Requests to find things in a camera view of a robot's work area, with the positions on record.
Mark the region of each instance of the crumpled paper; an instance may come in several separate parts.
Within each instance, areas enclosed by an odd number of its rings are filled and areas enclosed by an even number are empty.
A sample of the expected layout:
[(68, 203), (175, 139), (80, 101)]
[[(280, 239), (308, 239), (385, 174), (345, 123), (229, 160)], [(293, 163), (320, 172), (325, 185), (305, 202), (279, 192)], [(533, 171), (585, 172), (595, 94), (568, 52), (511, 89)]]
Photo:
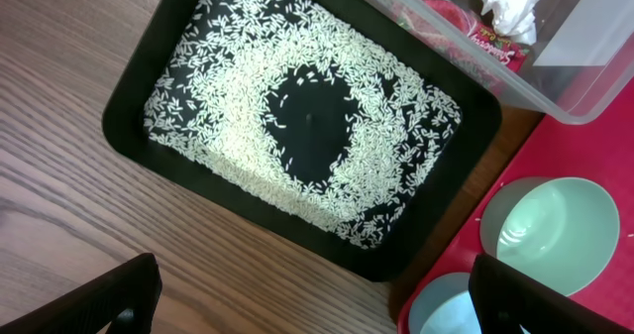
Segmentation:
[(493, 11), (493, 29), (513, 42), (533, 45), (537, 41), (535, 13), (539, 0), (482, 0), (482, 14)]

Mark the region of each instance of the red placemat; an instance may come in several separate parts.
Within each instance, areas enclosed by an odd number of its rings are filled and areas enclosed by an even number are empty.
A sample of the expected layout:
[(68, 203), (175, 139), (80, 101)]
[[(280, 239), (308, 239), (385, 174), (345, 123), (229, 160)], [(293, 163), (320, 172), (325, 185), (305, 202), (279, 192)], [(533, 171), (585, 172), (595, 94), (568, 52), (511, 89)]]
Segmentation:
[(479, 242), (484, 207), (504, 184), (525, 176), (580, 176), (601, 184), (619, 209), (616, 252), (603, 273), (571, 299), (634, 330), (634, 79), (593, 122), (563, 125), (546, 117), (484, 196), (469, 220), (422, 279), (398, 318), (398, 332), (409, 334), (407, 318), (414, 298), (431, 280), (470, 272)]

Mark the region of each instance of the wooden table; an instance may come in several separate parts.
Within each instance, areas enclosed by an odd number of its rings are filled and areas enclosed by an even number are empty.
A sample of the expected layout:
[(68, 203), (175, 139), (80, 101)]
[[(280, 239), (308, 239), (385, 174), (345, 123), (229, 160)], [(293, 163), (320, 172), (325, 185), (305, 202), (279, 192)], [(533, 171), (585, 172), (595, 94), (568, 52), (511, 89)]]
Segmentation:
[(539, 116), (504, 125), (415, 264), (371, 283), (114, 153), (100, 120), (159, 0), (0, 0), (0, 323), (141, 252), (156, 333), (391, 333)]

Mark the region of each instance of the plastic bin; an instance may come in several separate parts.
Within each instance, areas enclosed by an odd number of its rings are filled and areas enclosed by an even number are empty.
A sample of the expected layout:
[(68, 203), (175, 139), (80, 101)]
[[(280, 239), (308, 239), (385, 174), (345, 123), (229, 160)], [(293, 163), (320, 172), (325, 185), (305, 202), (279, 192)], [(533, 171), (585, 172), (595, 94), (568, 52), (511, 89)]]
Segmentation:
[[(537, 43), (517, 73), (509, 70), (421, 0), (367, 0), (397, 20), (395, 4), (446, 40), (438, 53), (500, 102), (545, 112), (562, 123), (595, 119), (634, 76), (634, 0), (541, 0)], [(480, 0), (451, 0), (479, 14)]]

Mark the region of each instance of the light blue cup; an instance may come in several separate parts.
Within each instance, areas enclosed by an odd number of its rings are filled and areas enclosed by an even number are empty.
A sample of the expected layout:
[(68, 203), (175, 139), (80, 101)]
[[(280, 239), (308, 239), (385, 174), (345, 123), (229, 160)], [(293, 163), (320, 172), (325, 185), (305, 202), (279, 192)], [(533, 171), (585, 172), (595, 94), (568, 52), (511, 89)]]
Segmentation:
[(488, 254), (563, 295), (600, 275), (618, 233), (610, 194), (578, 177), (513, 181), (491, 198), (480, 222)]
[(409, 311), (410, 334), (480, 334), (469, 295), (469, 274), (454, 273), (431, 281)]

